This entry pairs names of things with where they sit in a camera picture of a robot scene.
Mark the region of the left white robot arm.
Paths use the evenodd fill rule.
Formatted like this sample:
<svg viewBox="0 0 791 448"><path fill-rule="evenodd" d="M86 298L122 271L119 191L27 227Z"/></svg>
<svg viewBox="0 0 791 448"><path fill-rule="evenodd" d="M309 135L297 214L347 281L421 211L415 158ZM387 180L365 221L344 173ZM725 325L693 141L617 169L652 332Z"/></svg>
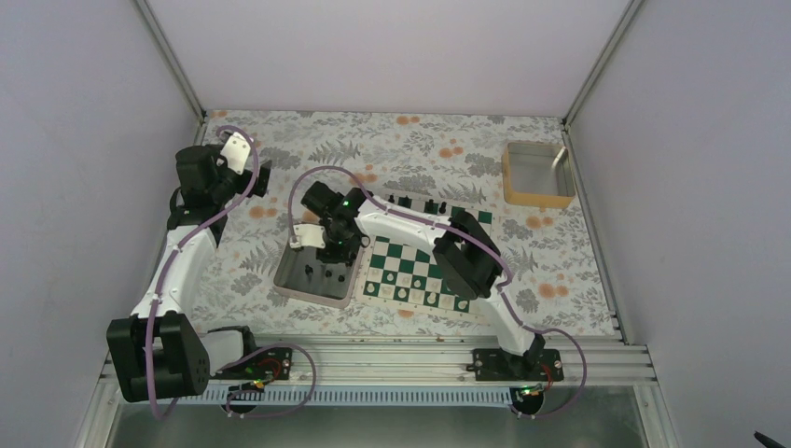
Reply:
<svg viewBox="0 0 791 448"><path fill-rule="evenodd" d="M248 330L200 336L189 320L230 208L267 191L269 165L245 166L254 154L240 133L223 145L176 153L180 185L170 200L162 259L131 314L112 320L106 331L119 389L128 402L199 396L223 366L238 378L257 370L260 354Z"/></svg>

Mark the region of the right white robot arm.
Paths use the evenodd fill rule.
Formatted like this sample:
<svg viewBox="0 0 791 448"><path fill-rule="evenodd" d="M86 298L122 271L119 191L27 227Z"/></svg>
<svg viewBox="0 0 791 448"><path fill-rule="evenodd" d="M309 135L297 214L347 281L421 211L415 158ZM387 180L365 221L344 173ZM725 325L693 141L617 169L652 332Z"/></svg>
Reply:
<svg viewBox="0 0 791 448"><path fill-rule="evenodd" d="M499 344L496 371L518 380L539 371L546 341L541 331L524 327L509 303L506 288L513 274L473 215L415 211L366 189L340 193L320 181L300 202L318 222L293 226L292 248L313 247L319 260L341 262L356 254L364 238L384 237L428 253L450 292L474 302L493 326Z"/></svg>

